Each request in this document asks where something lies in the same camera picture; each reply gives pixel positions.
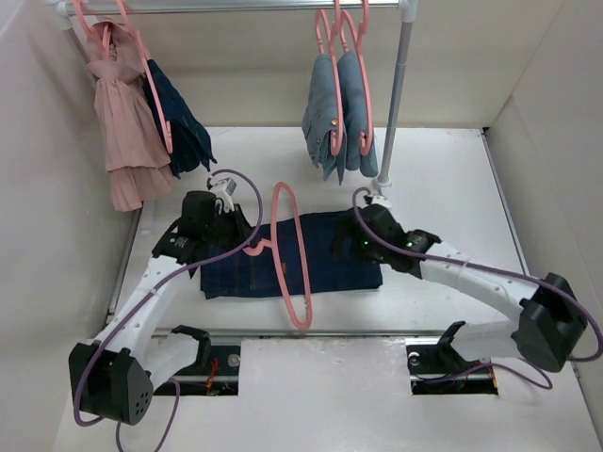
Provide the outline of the dark blue denim trousers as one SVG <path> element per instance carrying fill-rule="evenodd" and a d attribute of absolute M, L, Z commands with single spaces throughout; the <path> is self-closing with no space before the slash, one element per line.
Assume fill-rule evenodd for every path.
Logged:
<path fill-rule="evenodd" d="M 344 216 L 343 211 L 301 216 L 312 293 L 377 289 L 383 284 L 380 266 L 352 259 L 349 242 L 338 258 L 332 256 L 331 245 L 338 222 Z M 293 296 L 301 295 L 304 289 L 294 220 L 279 221 L 277 235 L 287 289 Z M 270 250 L 263 250 L 258 256 L 241 251 L 202 267 L 200 287 L 207 299 L 262 299 L 281 295 Z"/>

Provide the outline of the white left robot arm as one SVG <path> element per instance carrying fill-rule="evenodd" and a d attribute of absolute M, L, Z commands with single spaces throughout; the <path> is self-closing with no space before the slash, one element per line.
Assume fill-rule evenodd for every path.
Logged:
<path fill-rule="evenodd" d="M 90 343 L 69 356 L 73 414 L 85 427 L 103 419 L 134 426 L 148 411 L 154 391 L 178 372 L 198 374 L 214 361 L 206 331 L 179 325 L 156 343 L 152 337 L 182 281 L 215 263 L 211 251 L 230 256 L 252 228 L 226 188 L 189 191 L 181 215 L 160 237 L 128 301 Z"/>

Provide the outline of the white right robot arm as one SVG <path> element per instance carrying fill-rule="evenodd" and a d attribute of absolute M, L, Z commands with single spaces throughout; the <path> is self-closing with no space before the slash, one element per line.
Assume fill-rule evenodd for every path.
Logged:
<path fill-rule="evenodd" d="M 504 315 L 502 321 L 479 325 L 452 323 L 435 348 L 435 359 L 448 371 L 485 358 L 513 357 L 559 372 L 587 327 L 587 317 L 562 276 L 549 273 L 533 279 L 506 270 L 488 271 L 436 234 L 403 230 L 391 211 L 377 202 L 341 215 L 332 253 L 343 252 L 447 286 Z"/>

